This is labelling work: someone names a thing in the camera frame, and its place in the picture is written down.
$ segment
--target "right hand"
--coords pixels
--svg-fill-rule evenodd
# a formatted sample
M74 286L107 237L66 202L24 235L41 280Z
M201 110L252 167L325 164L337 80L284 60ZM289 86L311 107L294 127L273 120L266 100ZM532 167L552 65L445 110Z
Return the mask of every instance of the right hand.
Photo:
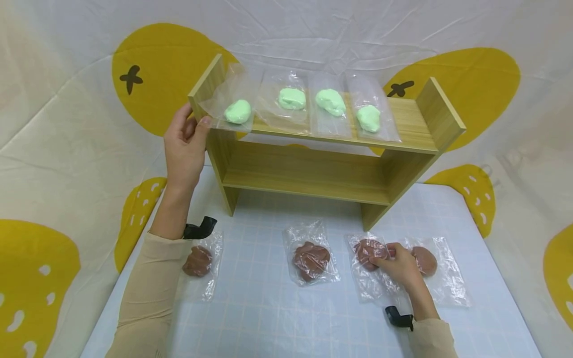
M414 289L418 285L426 285L418 268L416 258L410 254L400 243L393 242L386 245L394 259L370 257L369 261L384 270L390 277L400 283L406 290Z
M192 193L199 182L205 163L205 144L211 127L211 118L203 117L199 123L188 119L193 109L189 103L173 116L165 132L165 157L167 162L167 188L180 195Z

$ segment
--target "black plastic clip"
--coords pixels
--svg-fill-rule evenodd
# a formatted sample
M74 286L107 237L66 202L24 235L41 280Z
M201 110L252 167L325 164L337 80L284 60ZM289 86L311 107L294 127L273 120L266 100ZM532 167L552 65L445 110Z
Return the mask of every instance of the black plastic clip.
M414 330L413 315L405 314L401 316L396 306L388 306L386 307L385 311L386 311L386 316L388 316L388 320L390 321L391 325L400 328L410 328L410 331Z
M210 217L203 217L203 222L200 226L193 224L185 224L183 231L183 240L202 240L209 237L215 228L217 220Z

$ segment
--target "wooden shelf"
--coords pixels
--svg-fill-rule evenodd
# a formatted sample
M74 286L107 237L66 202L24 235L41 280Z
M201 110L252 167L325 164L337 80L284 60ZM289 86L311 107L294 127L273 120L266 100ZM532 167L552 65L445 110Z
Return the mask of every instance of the wooden shelf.
M215 56L189 93L195 117L207 113L210 99L225 80L222 56ZM350 107L350 99L345 100ZM271 128L255 117L253 133L384 148L381 157L238 141L234 132L212 129L207 151L229 214L242 189L284 192L360 203L369 230L464 132L456 110L430 77L415 100L389 98L401 143L359 139L349 113L353 138L318 138Z
M350 96L346 93L346 104L347 108L351 108ZM435 146L434 139L428 130L428 126L424 117L420 113L420 109L416 104L415 100L400 99L400 98L388 98L390 103L390 108L395 117L396 127L402 142L394 141L375 141L368 139L358 138L356 131L356 121L352 111L348 111L348 121L352 128L352 139L335 139L335 138L322 138L313 137L307 134L298 134L282 131L277 128L269 127L261 118L255 116L253 122L253 129L251 133L266 134L281 137L291 137L291 138L301 138L301 139L311 139L318 141L327 141L331 143L341 143L341 144L352 144L361 145L364 147L375 147L384 149L395 149L407 152L417 152L417 153L428 153L436 154L438 153L438 148Z
M223 186L389 205L380 158L240 141Z

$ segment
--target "clear plastic bag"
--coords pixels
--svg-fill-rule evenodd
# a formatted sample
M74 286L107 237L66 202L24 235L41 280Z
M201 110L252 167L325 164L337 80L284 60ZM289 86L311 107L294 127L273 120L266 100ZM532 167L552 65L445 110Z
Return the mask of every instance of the clear plastic bag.
M304 94L304 107L281 107L279 96L284 89L301 91ZM310 134L305 78L294 70L266 70L259 87L255 112L269 127L291 133Z
M444 237L408 238L409 247L422 246L436 258L438 267L432 276L424 277L436 305L470 307L471 300L458 263Z
M191 253L194 246L202 246L211 253L212 259L209 272L203 277L189 276L183 269L179 275L176 299L187 302L209 302L215 295L215 286L219 275L219 263L223 255L223 232L213 231L203 240L192 240L186 247L186 252Z
M336 259L321 220L305 221L287 228L282 232L282 242L289 275L294 283L310 286L340 281ZM325 258L325 251L328 252L328 259Z
M346 82L350 92L358 137L383 141L401 141L388 98L382 91L382 86L378 80L375 77L363 74L349 73L347 74ZM375 115L376 111L380 112L377 123L372 123L370 126L360 123L359 116L361 114L364 114L366 117L371 115L372 112Z
M344 108L336 108L330 113L322 108L317 100L320 91L336 91L342 99ZM314 137L352 139L352 128L348 120L346 101L344 100L344 82L338 76L324 72L315 72L308 76L308 92L311 109L311 130Z
M373 302L382 300L387 295L387 289L382 280L380 269L368 270L364 266L364 261L359 260L357 250L360 248L360 242L364 239L378 241L383 245L382 254L390 255L386 249L386 244L382 237L377 237L371 233L365 234L347 234L344 236L348 244L348 253L350 255L350 271L358 291L358 300L360 302Z
M412 251L412 248L415 246L421 246L428 249L435 256L437 261L436 271L432 276L424 276L424 281L436 305L463 307L472 305L460 268L444 237L405 238L399 242L408 251ZM386 273L382 273L382 282L399 309L403 309L409 304L404 288L397 282L394 282Z
M212 127L250 132L253 128L254 105L261 79L261 70L230 64L225 82L215 89L210 99L200 103L205 112L213 118ZM231 106L234 106L235 111L231 111Z

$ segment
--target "white table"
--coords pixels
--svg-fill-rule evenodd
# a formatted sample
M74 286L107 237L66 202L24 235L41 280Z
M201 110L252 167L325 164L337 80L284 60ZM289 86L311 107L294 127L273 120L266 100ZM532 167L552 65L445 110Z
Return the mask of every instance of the white table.
M211 168L205 167L189 217L195 223L204 215L219 220L217 227L225 233L223 258L213 302L177 303L171 356L410 356L404 350L406 333L390 326L381 308L358 303L343 236L361 232L359 210L349 202L244 191L231 218L224 212ZM308 217L323 218L327 225L340 282L300 288L288 276L281 232ZM387 242L404 236L447 238L473 301L469 309L438 307L450 323L460 357L540 357L460 194L445 186L415 184L372 232ZM103 357L111 345L140 245L82 358Z

